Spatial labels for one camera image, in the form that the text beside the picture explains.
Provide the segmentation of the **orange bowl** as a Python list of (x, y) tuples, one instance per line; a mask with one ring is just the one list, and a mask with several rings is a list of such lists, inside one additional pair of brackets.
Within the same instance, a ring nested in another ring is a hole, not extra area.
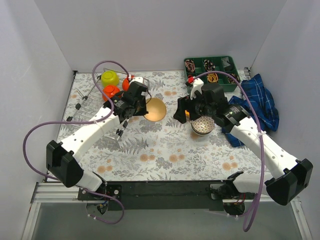
[(126, 77), (123, 82), (122, 82), (122, 90), (123, 91), (127, 91), (129, 89), (130, 86), (130, 82), (131, 80), (133, 80), (135, 78), (134, 75), (129, 75), (129, 77)]
[(102, 99), (106, 102), (107, 97), (109, 97), (111, 99), (118, 92), (120, 92), (120, 89), (117, 86), (107, 85), (103, 89)]

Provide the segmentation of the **beige bowl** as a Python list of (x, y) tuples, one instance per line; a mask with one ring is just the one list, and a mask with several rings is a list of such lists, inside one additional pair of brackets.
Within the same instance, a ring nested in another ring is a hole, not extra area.
[(159, 98), (152, 98), (146, 104), (147, 114), (144, 118), (151, 122), (158, 122), (165, 118), (167, 114), (167, 108), (165, 103)]

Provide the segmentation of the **brown white patterned bowl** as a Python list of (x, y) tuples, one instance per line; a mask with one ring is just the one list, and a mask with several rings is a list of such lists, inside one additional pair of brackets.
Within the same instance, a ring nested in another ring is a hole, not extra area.
[(191, 121), (192, 130), (200, 136), (210, 134), (215, 128), (215, 121), (207, 116), (202, 116)]

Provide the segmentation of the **orange bowl front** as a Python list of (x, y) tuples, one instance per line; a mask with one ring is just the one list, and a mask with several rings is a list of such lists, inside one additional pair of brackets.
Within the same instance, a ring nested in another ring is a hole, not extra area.
[(118, 92), (120, 92), (120, 89), (117, 86), (107, 85), (103, 89), (102, 99), (106, 102), (107, 97), (109, 97), (111, 99)]

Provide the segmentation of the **lime green bowl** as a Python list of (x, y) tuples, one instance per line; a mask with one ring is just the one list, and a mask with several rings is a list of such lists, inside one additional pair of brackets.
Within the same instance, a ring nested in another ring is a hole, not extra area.
[(104, 88), (109, 85), (117, 86), (120, 82), (119, 76), (113, 70), (103, 72), (100, 80)]

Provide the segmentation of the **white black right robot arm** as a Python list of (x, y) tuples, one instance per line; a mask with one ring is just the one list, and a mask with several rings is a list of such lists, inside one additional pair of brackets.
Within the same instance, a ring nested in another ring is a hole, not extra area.
[(221, 86), (203, 85), (197, 79), (190, 95), (178, 98), (173, 117), (185, 124), (186, 112), (192, 121), (211, 118), (249, 148), (270, 172), (264, 177), (254, 177), (238, 171), (215, 190), (217, 194), (235, 197), (261, 192), (285, 206), (309, 185), (313, 164), (306, 158), (297, 159), (260, 131), (257, 121), (242, 106), (228, 103)]

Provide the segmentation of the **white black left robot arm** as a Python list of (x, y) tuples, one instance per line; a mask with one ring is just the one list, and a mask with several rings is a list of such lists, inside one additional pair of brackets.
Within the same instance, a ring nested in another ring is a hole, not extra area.
[(134, 77), (128, 90), (122, 96), (113, 96), (90, 119), (90, 124), (80, 127), (61, 142), (52, 140), (46, 146), (46, 168), (65, 187), (78, 186), (90, 191), (97, 191), (103, 179), (96, 173), (84, 170), (80, 166), (83, 155), (105, 133), (127, 126), (127, 120), (133, 116), (147, 114), (146, 96), (148, 86), (142, 77)]

